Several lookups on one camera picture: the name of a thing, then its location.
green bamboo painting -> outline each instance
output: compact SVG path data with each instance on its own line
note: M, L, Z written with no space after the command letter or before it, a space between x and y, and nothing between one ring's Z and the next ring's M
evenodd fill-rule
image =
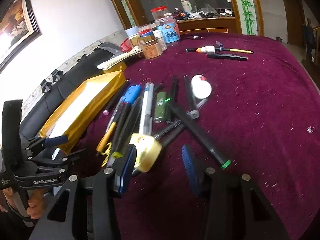
M245 25L247 27L247 34L249 35L256 35L253 32L253 24L255 22L254 15L252 14L252 8L254 8L251 0L241 0L242 8L243 8L243 15L245 18Z

white round container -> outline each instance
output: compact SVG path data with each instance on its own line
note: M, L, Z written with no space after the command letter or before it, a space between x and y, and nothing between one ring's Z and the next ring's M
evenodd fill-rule
M153 34L156 38L158 38L162 51L165 51L167 49L167 44L165 43L162 32L160 30L157 30L153 31Z
M210 83L202 75L195 75L191 79L191 87L193 94L199 99L207 98L212 92Z

blue label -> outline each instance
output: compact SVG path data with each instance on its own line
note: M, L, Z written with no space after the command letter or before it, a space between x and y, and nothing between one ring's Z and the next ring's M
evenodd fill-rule
M162 35L164 36L165 42L170 43L179 40L179 36L176 32L174 23L167 23L161 26L157 26L158 30L161 30Z

table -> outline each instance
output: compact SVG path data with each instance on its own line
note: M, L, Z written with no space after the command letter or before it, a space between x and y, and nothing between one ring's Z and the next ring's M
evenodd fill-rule
M218 149L232 160L228 172L249 174L279 214L289 235L297 240L320 206L320 96L308 74L279 42L259 36L201 33L183 35L157 59L141 59L125 70L132 84L143 79L163 82L169 91L179 77L178 103L188 109L182 77L204 75L212 85L209 102L198 120ZM248 62L207 59L187 48L214 45L253 50ZM79 145L90 155L104 134L103 114L89 125ZM218 168L190 132L161 152L152 169L131 180L116 213L123 240L200 239L207 203L191 192L181 159L188 143L196 156ZM91 170L89 164L84 169Z

dark figure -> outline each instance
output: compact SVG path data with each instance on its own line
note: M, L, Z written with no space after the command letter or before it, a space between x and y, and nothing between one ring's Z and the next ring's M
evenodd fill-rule
M316 48L316 38L313 35L311 20L307 18L308 25L303 26L303 35L307 44L307 57L312 58L312 50Z

